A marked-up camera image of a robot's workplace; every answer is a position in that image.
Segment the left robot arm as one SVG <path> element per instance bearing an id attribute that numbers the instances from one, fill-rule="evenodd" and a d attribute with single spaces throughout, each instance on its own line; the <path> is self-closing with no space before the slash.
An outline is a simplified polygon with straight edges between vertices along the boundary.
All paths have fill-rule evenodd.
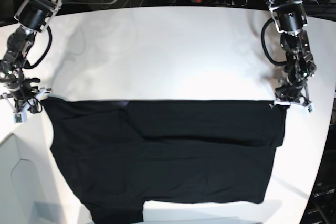
<path id="1" fill-rule="evenodd" d="M 283 78 L 275 88 L 274 105 L 300 105 L 307 112 L 313 111 L 309 98 L 308 78 L 313 77 L 316 64 L 310 50 L 309 39 L 304 27 L 307 26 L 307 14 L 303 0 L 265 0 L 271 18 L 266 21 L 261 31 L 261 44 L 267 59 L 275 66 L 282 67 Z M 270 24 L 275 24 L 281 34 L 280 46 L 286 60 L 279 62 L 270 56 L 266 48 L 265 33 Z"/>

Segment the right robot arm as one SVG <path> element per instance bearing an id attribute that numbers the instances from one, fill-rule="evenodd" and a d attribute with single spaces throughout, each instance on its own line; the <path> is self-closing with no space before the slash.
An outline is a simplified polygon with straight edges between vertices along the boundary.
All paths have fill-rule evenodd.
<path id="1" fill-rule="evenodd" d="M 34 64 L 28 62 L 27 55 L 34 45 L 37 33 L 46 31 L 49 40 L 53 39 L 49 23 L 61 9 L 62 2 L 63 0 L 24 0 L 14 16 L 19 27 L 9 36 L 7 50 L 1 59 L 1 84 L 8 89 L 8 93 L 2 94 L 1 99 L 14 100 L 11 106 L 18 122 L 23 121 L 26 112 L 34 114 L 40 111 L 38 98 L 46 89 L 33 87 L 31 84 L 40 83 L 40 79 L 25 78 L 23 71 L 36 68 L 51 48 L 48 44 Z"/>

